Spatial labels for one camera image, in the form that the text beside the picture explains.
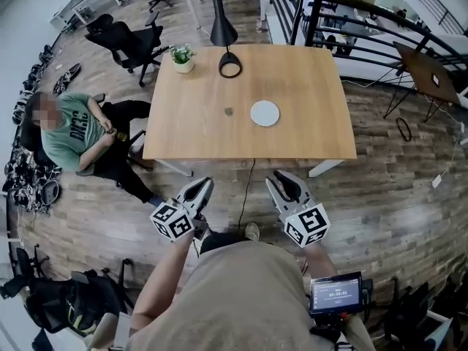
white round plate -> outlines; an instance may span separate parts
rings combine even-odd
[[[252,105],[250,118],[260,126],[271,126],[279,120],[279,109],[276,104],[261,100]]]

electrical outlet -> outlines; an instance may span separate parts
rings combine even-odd
[[[442,177],[440,176],[440,174],[434,178],[434,180],[432,181],[432,187],[436,188],[437,186],[440,185],[440,182],[442,182]]]

green t-shirt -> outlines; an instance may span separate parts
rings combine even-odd
[[[75,92],[57,97],[56,104],[62,112],[62,125],[54,130],[41,130],[45,153],[64,170],[78,171],[81,154],[105,134],[104,127],[87,107],[89,97]]]

white sneaker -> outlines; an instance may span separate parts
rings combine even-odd
[[[246,227],[244,235],[247,239],[250,239],[254,242],[258,242],[260,239],[260,230],[257,224],[255,224],[254,222],[250,222]]]

dark trousers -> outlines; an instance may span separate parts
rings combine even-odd
[[[212,231],[212,234],[203,241],[200,254],[244,241],[250,241],[250,239],[234,233],[216,233]]]
[[[127,163],[127,155],[130,149],[130,121],[134,118],[147,118],[151,104],[138,100],[127,100],[111,104],[106,102],[102,106],[102,112],[112,122],[119,132],[127,134],[126,142],[116,139],[115,143],[95,163],[93,176],[112,179],[120,183],[129,194],[136,196],[143,203],[147,203],[153,192],[145,186],[140,177]]]

